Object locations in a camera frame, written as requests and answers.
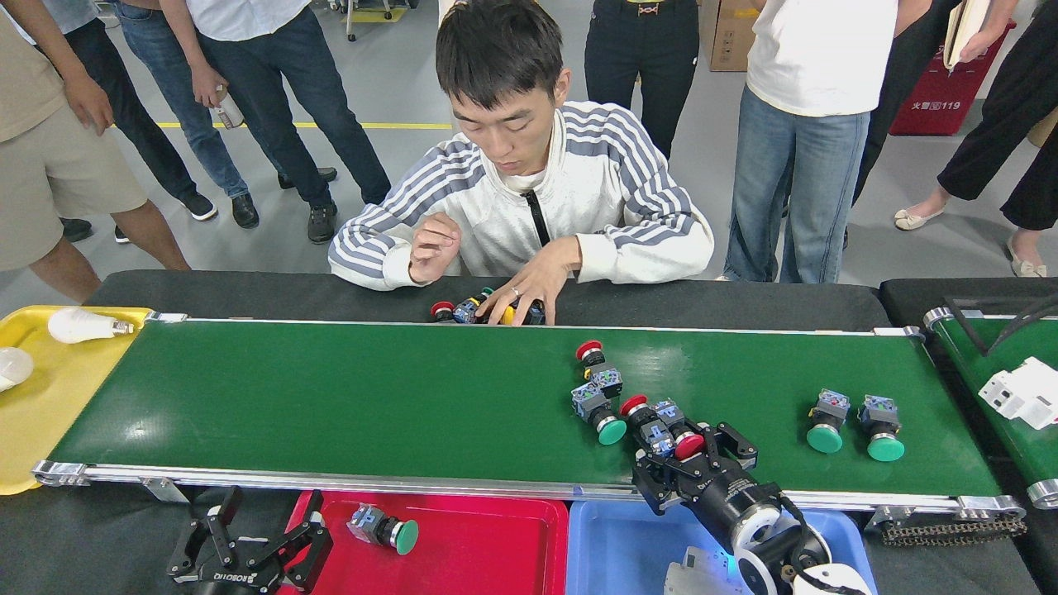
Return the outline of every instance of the black pants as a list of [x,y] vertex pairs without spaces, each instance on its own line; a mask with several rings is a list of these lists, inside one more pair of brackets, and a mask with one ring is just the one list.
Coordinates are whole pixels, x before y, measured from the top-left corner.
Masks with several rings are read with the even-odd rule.
[[125,62],[107,36],[103,21],[92,19],[66,34],[66,38],[85,64],[88,75],[107,93],[114,110],[114,124],[135,146],[158,183],[177,200],[195,196],[198,193],[195,181],[180,154],[140,102]]
[[389,192],[389,178],[363,126],[349,111],[334,57],[309,7],[272,34],[244,41],[199,35],[199,41],[231,84],[232,97],[254,138],[266,143],[266,152],[279,162],[306,202],[329,204],[330,191],[294,128],[282,77],[349,168],[364,202],[382,202]]
[[694,79],[698,44],[694,0],[651,4],[595,0],[584,49],[588,98],[631,108],[639,75],[643,126],[668,158]]
[[867,144],[863,146],[863,158],[860,160],[860,173],[856,180],[853,204],[856,204],[859,195],[863,193],[867,177],[878,161],[881,147],[889,136],[889,128],[893,126],[900,107],[911,96],[911,91],[926,72],[926,67],[933,59],[937,48],[944,43],[944,35],[948,31],[948,14],[959,1],[933,0],[929,11],[893,40],[878,107],[871,112],[871,125],[867,130]]
[[[1058,107],[1058,2],[1043,4],[996,73],[984,119],[959,145],[936,180],[952,196],[973,200],[1034,125]],[[1058,134],[1052,133],[1003,204],[1003,215],[1026,230],[1058,220]]]

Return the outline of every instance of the jeans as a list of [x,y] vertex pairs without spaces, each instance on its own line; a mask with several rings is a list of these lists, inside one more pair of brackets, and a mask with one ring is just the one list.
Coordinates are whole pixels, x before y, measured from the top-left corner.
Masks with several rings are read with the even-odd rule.
[[789,196],[782,283],[835,283],[869,112],[808,118],[777,109],[748,88],[738,111],[731,237],[724,274],[773,281],[783,202]]
[[694,0],[656,5],[595,1],[584,48],[588,98],[631,108],[639,75],[643,127],[667,159],[697,58],[698,6]]
[[205,173],[230,198],[248,194],[247,182],[232,162],[220,132],[213,127],[209,109],[195,101],[190,67],[165,16],[161,11],[121,2],[113,6],[125,40],[154,77]]
[[306,202],[321,206],[332,200],[294,128],[282,77],[349,168],[364,202],[382,202],[389,192],[389,178],[363,126],[349,111],[334,57],[308,6],[272,34],[243,41],[200,35],[199,41],[231,85],[232,97],[254,137],[264,141]]
[[135,146],[147,168],[165,192],[183,201],[198,194],[195,181],[165,132],[143,107],[117,48],[99,19],[66,34],[85,70],[103,88],[114,111],[114,124]]

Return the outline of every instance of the yellow tray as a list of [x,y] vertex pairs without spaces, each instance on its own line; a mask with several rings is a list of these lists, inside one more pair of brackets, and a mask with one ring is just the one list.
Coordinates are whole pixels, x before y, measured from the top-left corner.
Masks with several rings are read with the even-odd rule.
[[135,325],[135,332],[67,345],[48,332],[65,306],[29,306],[0,321],[0,347],[33,356],[33,374],[0,393],[0,495],[37,487],[31,471],[47,458],[143,328],[150,310],[85,308]]

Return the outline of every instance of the white jacket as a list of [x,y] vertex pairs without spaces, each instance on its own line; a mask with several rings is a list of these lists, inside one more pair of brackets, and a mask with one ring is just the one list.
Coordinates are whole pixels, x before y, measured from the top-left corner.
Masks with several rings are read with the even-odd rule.
[[[673,281],[700,273],[712,255],[709,223],[669,176],[639,120],[619,106],[569,102],[557,109],[547,168],[533,192],[547,236],[577,235],[581,282]],[[366,205],[339,230],[331,271],[369,289],[416,285],[412,234],[423,217],[444,212],[462,231],[463,270],[513,276],[543,245],[528,194],[509,188],[478,146],[457,134],[431,149],[382,204]]]

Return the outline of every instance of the person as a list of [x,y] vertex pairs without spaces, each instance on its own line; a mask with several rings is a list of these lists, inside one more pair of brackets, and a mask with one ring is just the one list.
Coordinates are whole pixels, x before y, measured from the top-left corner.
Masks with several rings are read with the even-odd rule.
[[[889,129],[896,121],[900,107],[911,96],[937,48],[944,43],[945,33],[948,31],[948,15],[960,1],[932,0],[926,14],[893,39],[886,75],[881,82],[878,107],[871,111],[871,124],[868,126],[863,158],[856,178],[853,206],[863,194],[867,178],[878,162]],[[1018,0],[991,0],[984,26],[960,52],[959,61],[968,62],[986,52],[1006,31],[1007,21],[1017,4]]]
[[162,214],[136,184],[113,138],[104,133],[113,123],[106,92],[40,0],[0,4],[43,51],[0,18],[0,270],[29,266],[78,303],[99,287],[91,264],[62,236],[56,212],[111,213],[129,238],[166,268],[188,270]]
[[437,36],[437,77],[461,133],[432,148],[347,221],[331,271],[377,290],[445,272],[511,276],[478,315],[499,321],[579,282],[661,283],[700,273],[712,231],[642,125],[616,105],[568,102],[562,35],[532,0],[456,3]]
[[[894,215],[902,231],[914,231],[944,213],[951,197],[974,200],[1028,130],[1058,107],[1058,2],[1040,5],[1037,17],[1010,49],[982,106],[982,121],[937,176],[930,196]],[[1058,220],[1058,134],[1053,131],[1001,208],[1015,226],[1006,241],[1014,274],[1045,277],[1038,250],[1043,230]]]
[[[213,125],[209,109],[195,101],[191,86],[191,71],[184,59],[180,42],[177,41],[169,23],[162,14],[158,0],[110,0],[114,14],[122,23],[122,34],[129,49],[147,67],[158,85],[165,103],[177,116],[184,138],[191,152],[202,164],[209,178],[224,191],[232,200],[232,215],[240,228],[256,228],[260,222],[254,206],[250,187],[227,152],[224,140]],[[276,169],[280,188],[294,187],[290,177],[282,173],[282,166],[275,161],[264,147],[264,156]],[[318,168],[324,181],[331,182],[338,177],[333,167]]]
[[[179,200],[195,220],[205,221],[216,216],[217,208],[198,192],[180,154],[140,102],[125,62],[107,36],[103,21],[96,18],[95,3],[91,0],[43,0],[43,4],[89,76],[107,93],[117,129],[135,146],[158,183]],[[26,41],[35,42],[31,35],[22,33]],[[118,244],[129,241],[121,226],[114,227],[114,240]]]
[[695,0],[595,0],[584,48],[588,98],[631,109],[638,76],[643,127],[669,159],[698,47]]
[[[835,283],[895,33],[928,0],[754,0],[723,281]],[[776,248],[788,199],[782,269]]]
[[218,89],[231,92],[254,138],[309,203],[310,241],[330,241],[338,206],[297,136],[282,77],[352,174],[364,202],[382,201],[389,192],[389,178],[346,104],[342,77],[309,6],[311,0],[160,3],[190,67],[196,100],[216,107],[221,98]]

